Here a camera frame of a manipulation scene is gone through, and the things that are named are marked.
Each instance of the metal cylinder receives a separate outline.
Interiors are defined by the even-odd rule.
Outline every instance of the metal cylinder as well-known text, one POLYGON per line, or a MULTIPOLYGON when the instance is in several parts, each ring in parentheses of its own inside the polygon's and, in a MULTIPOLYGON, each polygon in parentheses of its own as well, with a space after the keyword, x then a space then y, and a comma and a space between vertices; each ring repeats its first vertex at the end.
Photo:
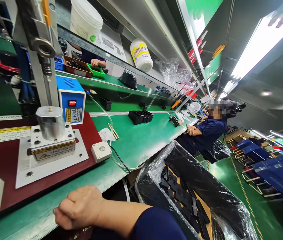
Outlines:
POLYGON ((39 107, 36 115, 44 139, 54 141, 65 136, 65 122, 60 107, 39 107))

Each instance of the hand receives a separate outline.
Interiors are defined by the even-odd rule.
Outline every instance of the hand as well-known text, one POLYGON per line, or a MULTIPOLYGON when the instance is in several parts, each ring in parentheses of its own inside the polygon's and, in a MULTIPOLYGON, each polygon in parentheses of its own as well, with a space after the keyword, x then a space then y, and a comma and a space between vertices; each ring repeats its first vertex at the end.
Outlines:
POLYGON ((53 210, 56 223, 70 230, 94 225, 100 215, 104 202, 101 192, 95 186, 88 185, 69 193, 57 208, 53 210))
POLYGON ((90 63, 90 65, 92 66, 92 67, 98 67, 98 65, 99 65, 99 60, 98 59, 91 59, 91 63, 90 63))
POLYGON ((194 131, 196 130, 197 128, 195 126, 191 126, 190 128, 188 128, 188 134, 190 136, 194 136, 194 131))

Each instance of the red mat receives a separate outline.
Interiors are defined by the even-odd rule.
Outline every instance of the red mat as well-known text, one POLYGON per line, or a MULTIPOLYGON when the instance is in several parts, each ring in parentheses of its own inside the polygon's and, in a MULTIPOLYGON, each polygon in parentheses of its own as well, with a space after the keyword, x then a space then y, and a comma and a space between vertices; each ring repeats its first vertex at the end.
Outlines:
MULTIPOLYGON (((19 139, 0 142, 0 178, 5 182, 0 210, 9 208, 14 204, 19 203, 49 187, 52 187, 53 185, 66 180, 67 178, 82 172, 83 170, 95 164, 95 160, 91 153, 91 146, 95 143, 101 142, 101 138, 89 113, 85 112, 84 114, 84 123, 73 125, 72 127, 73 129, 80 130, 80 134, 84 141, 89 159, 86 159, 85 161, 28 184, 24 187, 15 189, 19 139)), ((28 120, 0 121, 0 129, 29 125, 37 125, 37 123, 32 124, 28 120)))

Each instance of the green container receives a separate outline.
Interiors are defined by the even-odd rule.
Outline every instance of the green container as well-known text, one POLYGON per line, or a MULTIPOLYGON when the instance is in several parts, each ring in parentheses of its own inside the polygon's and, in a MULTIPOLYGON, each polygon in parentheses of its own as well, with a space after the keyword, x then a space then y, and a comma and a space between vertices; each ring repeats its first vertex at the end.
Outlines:
POLYGON ((102 79, 105 77, 105 73, 104 73, 104 71, 100 67, 92 68, 89 63, 87 63, 87 65, 90 68, 90 70, 92 71, 92 76, 93 77, 102 78, 102 79))

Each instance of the yellow floor line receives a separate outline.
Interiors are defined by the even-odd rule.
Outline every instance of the yellow floor line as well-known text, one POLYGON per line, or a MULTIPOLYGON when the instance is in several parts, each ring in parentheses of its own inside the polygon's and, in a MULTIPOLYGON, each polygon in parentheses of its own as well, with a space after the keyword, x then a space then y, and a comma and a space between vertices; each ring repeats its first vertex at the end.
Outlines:
POLYGON ((261 240, 263 240, 261 231, 260 231, 259 228, 258 228, 258 223, 257 223, 256 217, 255 217, 255 215, 254 215, 254 212, 252 211, 252 208, 251 208, 251 205, 250 205, 248 196, 247 196, 247 194, 246 194, 246 191, 245 191, 245 189, 244 189, 244 186, 242 185, 241 179, 240 179, 239 174, 238 174, 238 172, 237 172, 237 169, 236 169, 236 166, 235 166, 235 162, 234 162, 234 160, 232 159, 231 156, 230 156, 230 158, 231 158, 232 164, 234 165, 234 168, 235 168, 235 171, 236 171, 236 174, 237 174, 237 177, 238 177, 238 180, 239 180, 241 189, 242 189, 242 191, 244 192, 246 201, 247 201, 247 203, 248 203, 248 207, 249 207, 249 209, 250 209, 250 213, 251 213, 251 215, 253 216, 253 218, 254 218, 254 220, 255 220, 256 228, 257 228, 257 231, 258 231, 258 233, 259 233, 259 237, 260 237, 261 240))

